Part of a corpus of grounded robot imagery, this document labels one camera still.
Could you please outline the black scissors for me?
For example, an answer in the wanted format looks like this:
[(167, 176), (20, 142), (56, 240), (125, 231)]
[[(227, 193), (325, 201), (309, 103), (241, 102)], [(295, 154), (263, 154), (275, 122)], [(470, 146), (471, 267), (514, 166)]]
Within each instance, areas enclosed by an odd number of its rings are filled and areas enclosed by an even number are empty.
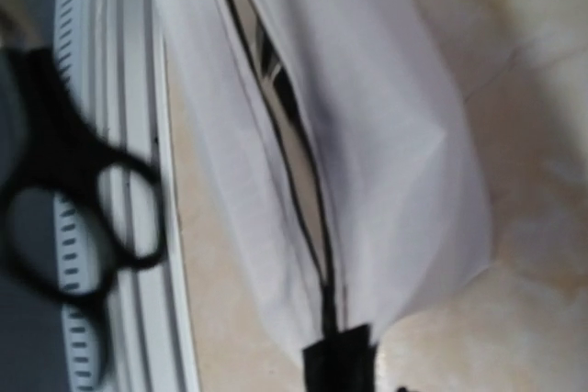
[[(8, 272), (44, 297), (84, 311), (98, 308), (107, 298), (118, 271), (150, 269), (166, 256), (164, 190), (159, 171), (139, 157), (101, 140), (78, 114), (57, 69), (52, 51), (24, 51), (4, 47), (1, 60), (16, 83), (24, 108), (28, 135), (14, 172), (1, 188), (1, 237)], [(100, 175), (119, 166), (140, 175), (153, 191), (156, 235), (151, 253), (139, 256), (120, 239), (100, 205)], [(17, 196), (32, 187), (65, 196), (92, 216), (105, 235), (106, 255), (96, 288), (68, 292), (43, 277), (17, 248), (8, 214)]]

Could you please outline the white drawstring pouch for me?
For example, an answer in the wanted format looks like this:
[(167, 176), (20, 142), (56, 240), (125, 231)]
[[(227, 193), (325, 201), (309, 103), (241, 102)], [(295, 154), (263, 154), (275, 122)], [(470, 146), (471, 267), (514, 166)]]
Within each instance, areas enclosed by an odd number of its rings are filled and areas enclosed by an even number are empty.
[(413, 0), (154, 0), (268, 333), (371, 391), (396, 321), (492, 259), (458, 89)]

